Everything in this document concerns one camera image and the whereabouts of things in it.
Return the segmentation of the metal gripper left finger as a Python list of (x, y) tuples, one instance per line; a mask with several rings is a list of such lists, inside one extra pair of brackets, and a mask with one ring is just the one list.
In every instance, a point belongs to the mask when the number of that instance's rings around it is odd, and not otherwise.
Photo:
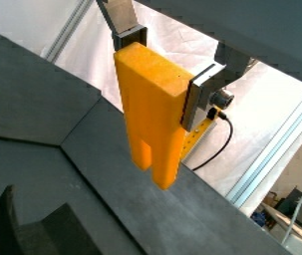
[(147, 44), (149, 29), (139, 23), (133, 0), (97, 0), (113, 31), (118, 51), (134, 42)]

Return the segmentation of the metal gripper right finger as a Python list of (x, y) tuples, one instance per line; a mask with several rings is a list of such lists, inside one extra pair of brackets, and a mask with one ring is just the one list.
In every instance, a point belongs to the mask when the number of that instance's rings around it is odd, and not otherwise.
[(212, 107), (225, 110), (234, 99), (226, 86), (236, 82), (257, 64), (241, 51), (218, 43), (214, 60), (189, 81), (181, 125), (191, 131)]

